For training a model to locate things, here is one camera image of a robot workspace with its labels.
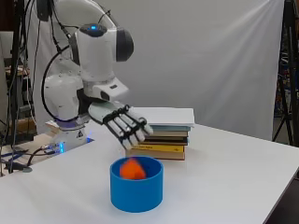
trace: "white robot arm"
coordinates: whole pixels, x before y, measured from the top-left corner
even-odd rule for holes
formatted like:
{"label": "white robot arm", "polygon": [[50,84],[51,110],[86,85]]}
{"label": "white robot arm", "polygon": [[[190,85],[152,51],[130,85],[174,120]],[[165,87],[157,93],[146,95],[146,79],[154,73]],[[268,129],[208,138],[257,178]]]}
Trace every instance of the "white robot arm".
{"label": "white robot arm", "polygon": [[[48,64],[41,88],[43,104],[61,128],[56,143],[66,144],[66,149],[84,144],[84,123],[89,118],[106,125],[125,149],[144,141],[152,129],[130,106],[118,102],[128,88],[113,73],[113,63],[127,61],[134,51],[129,32],[118,27],[109,12],[92,0],[57,0],[55,3],[37,0],[39,19],[46,21],[46,14],[55,16],[55,24],[64,31],[69,42]],[[61,57],[60,62],[64,64],[69,63],[61,56],[68,49],[79,72],[69,66],[60,74],[47,77],[57,57]]]}

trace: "blue light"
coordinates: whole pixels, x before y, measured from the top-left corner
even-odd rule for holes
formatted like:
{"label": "blue light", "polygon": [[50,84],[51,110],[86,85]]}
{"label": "blue light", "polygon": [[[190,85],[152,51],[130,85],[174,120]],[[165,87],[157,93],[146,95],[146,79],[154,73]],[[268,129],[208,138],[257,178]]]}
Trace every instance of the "blue light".
{"label": "blue light", "polygon": [[64,153],[64,143],[59,144],[60,153]]}

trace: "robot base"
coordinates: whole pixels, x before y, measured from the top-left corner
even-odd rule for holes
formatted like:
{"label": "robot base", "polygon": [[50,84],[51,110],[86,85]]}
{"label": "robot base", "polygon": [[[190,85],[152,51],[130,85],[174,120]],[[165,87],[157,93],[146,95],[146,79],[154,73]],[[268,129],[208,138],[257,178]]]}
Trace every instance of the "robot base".
{"label": "robot base", "polygon": [[60,130],[51,141],[59,146],[60,152],[64,153],[75,147],[83,146],[88,143],[84,126],[76,130]]}

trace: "stack of books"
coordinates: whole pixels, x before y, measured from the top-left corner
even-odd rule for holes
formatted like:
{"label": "stack of books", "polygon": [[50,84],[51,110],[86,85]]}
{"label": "stack of books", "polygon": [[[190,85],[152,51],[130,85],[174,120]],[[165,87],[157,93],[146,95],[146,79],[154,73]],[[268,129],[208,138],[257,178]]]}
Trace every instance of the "stack of books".
{"label": "stack of books", "polygon": [[142,145],[133,147],[126,156],[151,156],[161,160],[185,160],[188,134],[194,125],[192,109],[134,108],[153,129]]}

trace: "orange fruit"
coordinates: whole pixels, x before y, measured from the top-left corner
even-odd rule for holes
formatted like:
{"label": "orange fruit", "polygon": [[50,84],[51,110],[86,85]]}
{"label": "orange fruit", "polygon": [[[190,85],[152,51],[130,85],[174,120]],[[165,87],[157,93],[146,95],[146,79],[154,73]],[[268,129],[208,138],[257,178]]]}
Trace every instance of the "orange fruit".
{"label": "orange fruit", "polygon": [[146,172],[144,171],[140,163],[134,158],[128,159],[121,166],[120,175],[123,179],[138,180],[146,178]]}

